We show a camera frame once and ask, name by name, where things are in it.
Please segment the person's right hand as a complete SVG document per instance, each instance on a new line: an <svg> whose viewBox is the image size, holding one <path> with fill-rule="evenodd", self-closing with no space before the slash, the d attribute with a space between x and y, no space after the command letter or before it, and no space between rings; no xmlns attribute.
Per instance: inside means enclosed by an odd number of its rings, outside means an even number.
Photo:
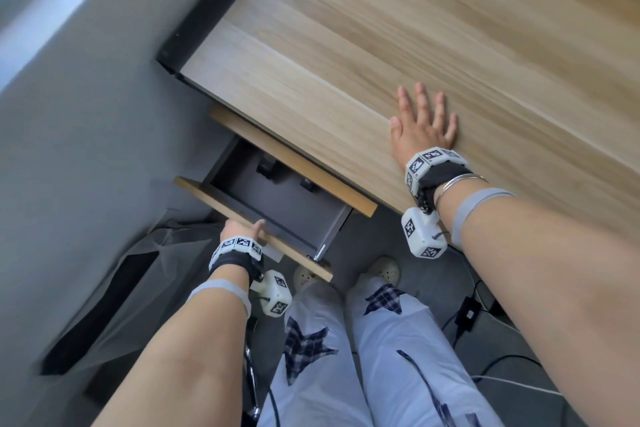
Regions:
<svg viewBox="0 0 640 427"><path fill-rule="evenodd" d="M401 138L391 138L392 155L400 167L405 167L416 153L433 147L454 148L456 140L445 140L449 116L455 114L447 110L447 96L438 92L430 102L430 117L417 117L414 96L404 86L397 89L398 117L403 123Z"/></svg>

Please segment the person's left hand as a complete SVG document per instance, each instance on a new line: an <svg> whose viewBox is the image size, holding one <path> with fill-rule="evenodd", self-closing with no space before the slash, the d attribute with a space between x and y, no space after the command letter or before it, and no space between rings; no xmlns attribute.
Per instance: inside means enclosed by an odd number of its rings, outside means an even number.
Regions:
<svg viewBox="0 0 640 427"><path fill-rule="evenodd" d="M252 225L246 227L236 220L228 219L220 233L220 243L223 243L228 239L236 236L248 237L249 239L252 239L250 237L251 226Z"/></svg>

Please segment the wooden-front grey drawer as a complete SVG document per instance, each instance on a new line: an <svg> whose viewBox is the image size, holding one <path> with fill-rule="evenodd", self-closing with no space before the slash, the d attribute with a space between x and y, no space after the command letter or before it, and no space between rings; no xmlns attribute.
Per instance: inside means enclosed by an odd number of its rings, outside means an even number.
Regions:
<svg viewBox="0 0 640 427"><path fill-rule="evenodd" d="M328 191L300 186L304 177L278 161L273 180L256 172L267 154L234 136L204 181L178 176L174 183L226 218L249 226L266 220L266 245L331 282L325 255L353 211Z"/></svg>

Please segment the person's right forearm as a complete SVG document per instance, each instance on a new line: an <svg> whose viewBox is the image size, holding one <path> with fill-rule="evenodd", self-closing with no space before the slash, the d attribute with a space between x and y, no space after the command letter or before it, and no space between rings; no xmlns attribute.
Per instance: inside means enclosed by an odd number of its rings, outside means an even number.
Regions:
<svg viewBox="0 0 640 427"><path fill-rule="evenodd" d="M590 427L640 427L640 244L522 198L479 204L468 261Z"/></svg>

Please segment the person's left forearm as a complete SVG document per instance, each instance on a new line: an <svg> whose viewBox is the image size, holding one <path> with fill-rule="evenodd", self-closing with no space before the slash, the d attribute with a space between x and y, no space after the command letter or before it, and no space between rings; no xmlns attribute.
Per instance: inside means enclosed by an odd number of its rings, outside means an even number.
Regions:
<svg viewBox="0 0 640 427"><path fill-rule="evenodd" d="M239 427L246 309L196 293L154 335L92 427Z"/></svg>

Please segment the marker-patterned left wrist band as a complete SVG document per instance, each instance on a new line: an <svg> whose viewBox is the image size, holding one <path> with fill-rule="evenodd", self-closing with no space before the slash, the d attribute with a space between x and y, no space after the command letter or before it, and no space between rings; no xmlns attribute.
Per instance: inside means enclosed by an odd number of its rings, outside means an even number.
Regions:
<svg viewBox="0 0 640 427"><path fill-rule="evenodd" d="M249 276L250 285L262 282L265 269L262 246L246 236L234 236L220 243L209 261L209 272L220 266L232 264L244 268Z"/></svg>

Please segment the marker-patterned wrist band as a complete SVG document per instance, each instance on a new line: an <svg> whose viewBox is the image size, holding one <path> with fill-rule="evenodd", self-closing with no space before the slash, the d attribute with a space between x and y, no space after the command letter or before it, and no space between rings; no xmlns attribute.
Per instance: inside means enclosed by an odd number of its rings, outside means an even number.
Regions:
<svg viewBox="0 0 640 427"><path fill-rule="evenodd" d="M249 276L250 285L262 282L265 269L262 246L246 236L234 236L220 243L209 261L209 272L220 266L232 264L244 268Z"/></svg>
<svg viewBox="0 0 640 427"><path fill-rule="evenodd" d="M457 152L433 147L409 160L404 181L419 208L434 210L436 188L468 173L471 173L468 162Z"/></svg>

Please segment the marker-patterned right wrist band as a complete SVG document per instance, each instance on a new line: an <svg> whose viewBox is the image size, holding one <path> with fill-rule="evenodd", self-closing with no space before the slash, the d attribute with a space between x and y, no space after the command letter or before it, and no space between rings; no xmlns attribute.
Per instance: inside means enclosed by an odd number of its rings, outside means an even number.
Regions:
<svg viewBox="0 0 640 427"><path fill-rule="evenodd" d="M457 152L433 147L409 160L404 181L419 208L434 210L436 188L468 173L471 173L468 162Z"/></svg>

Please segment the white perforated left shoe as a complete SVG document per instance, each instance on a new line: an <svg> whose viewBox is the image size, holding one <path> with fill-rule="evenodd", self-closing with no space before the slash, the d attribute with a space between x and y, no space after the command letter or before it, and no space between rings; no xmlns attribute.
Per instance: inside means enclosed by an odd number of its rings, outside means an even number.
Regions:
<svg viewBox="0 0 640 427"><path fill-rule="evenodd" d="M319 277L315 273L309 271L303 266L298 266L294 271L293 276L294 292L300 293L304 291L308 286L316 283L318 280Z"/></svg>

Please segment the white perforated shoe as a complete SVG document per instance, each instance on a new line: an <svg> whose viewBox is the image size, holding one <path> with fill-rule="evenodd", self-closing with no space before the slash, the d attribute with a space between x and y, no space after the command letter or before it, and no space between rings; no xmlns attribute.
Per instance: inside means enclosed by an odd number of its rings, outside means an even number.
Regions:
<svg viewBox="0 0 640 427"><path fill-rule="evenodd" d="M309 271L303 266L298 266L294 271L293 276L294 292L300 293L304 291L308 286L316 283L318 280L319 277L315 273Z"/></svg>
<svg viewBox="0 0 640 427"><path fill-rule="evenodd" d="M401 269L398 263L391 257L382 256L376 259L366 273L373 277L381 278L386 284L397 286L401 277Z"/></svg>

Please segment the white perforated right shoe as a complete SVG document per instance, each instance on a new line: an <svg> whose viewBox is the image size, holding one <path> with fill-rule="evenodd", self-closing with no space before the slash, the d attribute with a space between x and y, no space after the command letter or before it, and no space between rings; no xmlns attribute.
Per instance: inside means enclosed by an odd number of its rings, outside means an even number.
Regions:
<svg viewBox="0 0 640 427"><path fill-rule="evenodd" d="M397 286L401 277L401 269L398 263L391 257L382 256L376 259L366 273L373 277L381 278L386 284Z"/></svg>

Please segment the metal chair base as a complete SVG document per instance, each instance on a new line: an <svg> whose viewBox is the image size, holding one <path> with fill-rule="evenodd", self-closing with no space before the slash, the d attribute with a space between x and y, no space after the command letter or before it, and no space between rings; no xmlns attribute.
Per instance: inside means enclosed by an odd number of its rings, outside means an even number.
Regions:
<svg viewBox="0 0 640 427"><path fill-rule="evenodd" d="M244 339L244 392L243 395L243 414L241 419L241 427L256 427L260 417L261 407L258 402L257 395L257 377L252 363L252 338L257 326L257 318L251 316L246 324L246 333Z"/></svg>

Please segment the dark grey bag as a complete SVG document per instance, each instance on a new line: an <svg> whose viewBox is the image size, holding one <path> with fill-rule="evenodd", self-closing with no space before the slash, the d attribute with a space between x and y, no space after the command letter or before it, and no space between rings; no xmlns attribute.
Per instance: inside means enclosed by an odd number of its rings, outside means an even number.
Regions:
<svg viewBox="0 0 640 427"><path fill-rule="evenodd" d="M171 220L134 243L46 352L37 408L61 408L102 365L142 350L204 279L204 254L219 243L221 227Z"/></svg>

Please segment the black power adapter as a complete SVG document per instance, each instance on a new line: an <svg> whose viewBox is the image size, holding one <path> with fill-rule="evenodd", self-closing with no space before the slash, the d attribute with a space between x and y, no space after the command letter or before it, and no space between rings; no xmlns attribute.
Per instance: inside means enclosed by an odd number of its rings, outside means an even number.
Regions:
<svg viewBox="0 0 640 427"><path fill-rule="evenodd" d="M481 310L482 304L475 297L466 296L456 318L458 328L463 332L471 331Z"/></svg>

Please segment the white trousers with plaid stars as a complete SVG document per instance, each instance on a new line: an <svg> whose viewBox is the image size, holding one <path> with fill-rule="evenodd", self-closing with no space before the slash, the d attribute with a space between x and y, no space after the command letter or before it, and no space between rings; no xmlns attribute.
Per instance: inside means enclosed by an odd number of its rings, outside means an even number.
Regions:
<svg viewBox="0 0 640 427"><path fill-rule="evenodd" d="M285 313L257 427L504 427L429 308L377 275L311 279Z"/></svg>

